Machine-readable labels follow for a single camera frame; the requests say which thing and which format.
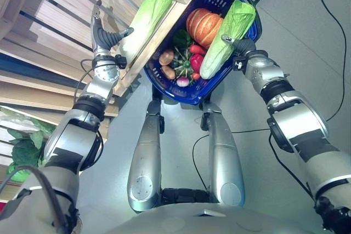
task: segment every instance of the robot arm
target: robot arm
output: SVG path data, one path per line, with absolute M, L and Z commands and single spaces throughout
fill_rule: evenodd
M 295 153 L 324 228 L 351 233 L 351 157 L 328 141 L 327 124 L 307 99 L 289 84 L 267 52 L 249 39 L 223 35 L 242 54 L 234 70 L 243 70 L 267 105 L 267 120 L 279 147 Z
M 77 224 L 78 173 L 94 164 L 102 141 L 97 136 L 100 122 L 118 81 L 119 70 L 127 63 L 120 55 L 111 56 L 110 49 L 133 32 L 132 28 L 120 33 L 106 32 L 99 17 L 100 5 L 98 1 L 91 22 L 94 77 L 46 143 L 44 159 L 47 162 L 40 169 L 54 190 L 59 203 L 55 209 L 62 211 L 65 223 L 54 226 L 53 204 L 45 202 L 43 186 L 31 174 L 0 215 L 0 229 L 4 233 L 55 233 L 55 228 L 59 233 L 71 233 Z

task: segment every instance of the red pepper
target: red pepper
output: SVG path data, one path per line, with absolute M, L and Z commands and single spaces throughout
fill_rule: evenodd
M 207 52 L 207 50 L 205 50 L 203 47 L 195 44 L 190 45 L 189 51 L 190 53 L 200 54 L 200 55 L 205 55 Z
M 200 67 L 203 62 L 203 56 L 200 54 L 194 54 L 190 58 L 190 65 L 196 73 L 200 73 Z
M 196 72 L 193 72 L 191 74 L 191 77 L 193 78 L 193 80 L 197 81 L 198 79 L 200 79 L 200 74 L 196 73 Z

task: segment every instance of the orange pumpkin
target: orange pumpkin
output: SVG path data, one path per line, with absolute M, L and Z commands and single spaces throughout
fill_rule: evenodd
M 186 19 L 186 30 L 200 45 L 208 49 L 223 22 L 218 14 L 197 8 Z

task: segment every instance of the gray floor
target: gray floor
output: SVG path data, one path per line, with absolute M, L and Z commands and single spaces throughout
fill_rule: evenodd
M 351 39 L 351 0 L 325 0 Z M 341 98 L 343 38 L 336 23 L 319 0 L 262 0 L 257 10 L 263 34 L 257 42 L 271 58 L 290 73 L 292 85 L 328 118 Z M 330 141 L 351 152 L 350 50 L 348 50 L 346 97 L 340 113 L 329 122 Z M 151 99 L 151 84 L 142 74 L 141 85 L 124 105 L 110 127 L 101 160 L 81 176 L 78 207 L 83 233 L 104 233 L 134 215 L 127 202 L 128 170 L 135 144 Z M 232 72 L 213 92 L 232 131 L 267 127 L 265 104 L 241 73 Z M 191 161 L 191 147 L 204 135 L 200 111 L 179 105 L 162 105 L 166 131 L 161 136 L 162 186 L 201 189 Z M 293 222 L 315 233 L 321 220 L 313 203 L 280 167 L 269 145 L 268 132 L 235 135 L 244 171 L 245 207 Z M 208 141 L 199 142 L 195 158 L 207 181 Z M 301 176 L 293 155 L 278 151 L 281 159 Z

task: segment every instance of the basket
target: basket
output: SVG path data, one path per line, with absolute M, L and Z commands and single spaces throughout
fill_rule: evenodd
M 211 79 L 198 79 L 191 86 L 181 88 L 177 86 L 177 81 L 168 80 L 161 72 L 161 65 L 158 58 L 162 52 L 172 46 L 172 36 L 180 28 L 186 28 L 185 22 L 188 15 L 196 8 L 206 8 L 211 12 L 226 15 L 234 0 L 192 0 L 187 9 L 181 15 L 177 23 L 172 27 L 166 38 L 157 48 L 148 63 L 144 66 L 146 75 L 152 84 L 163 95 L 185 104 L 198 105 L 232 70 L 232 63 L 235 54 L 233 54 L 222 66 L 222 68 Z M 255 6 L 259 0 L 240 0 Z M 256 18 L 246 33 L 247 37 L 256 41 L 262 33 L 261 21 L 256 12 Z

